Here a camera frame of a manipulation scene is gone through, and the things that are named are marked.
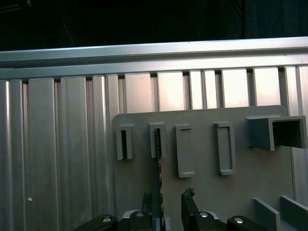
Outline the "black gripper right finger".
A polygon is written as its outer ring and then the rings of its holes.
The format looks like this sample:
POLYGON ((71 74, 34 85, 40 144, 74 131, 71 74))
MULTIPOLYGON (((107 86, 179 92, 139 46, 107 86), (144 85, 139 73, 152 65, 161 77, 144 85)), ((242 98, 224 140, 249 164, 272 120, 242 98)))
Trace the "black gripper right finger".
POLYGON ((233 216, 221 221, 211 211, 199 210, 193 196, 194 189, 187 187, 181 194, 181 220, 185 231, 269 231, 270 229, 244 216, 233 216))

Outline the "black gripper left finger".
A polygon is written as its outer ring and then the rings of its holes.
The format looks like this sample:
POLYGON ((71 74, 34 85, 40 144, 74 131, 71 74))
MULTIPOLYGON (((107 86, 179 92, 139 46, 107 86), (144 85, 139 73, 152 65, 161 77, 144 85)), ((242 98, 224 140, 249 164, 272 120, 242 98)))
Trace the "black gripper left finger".
POLYGON ((75 228, 76 231, 152 231, 153 230, 153 196, 145 193, 141 209, 124 213, 122 219, 104 214, 75 228))

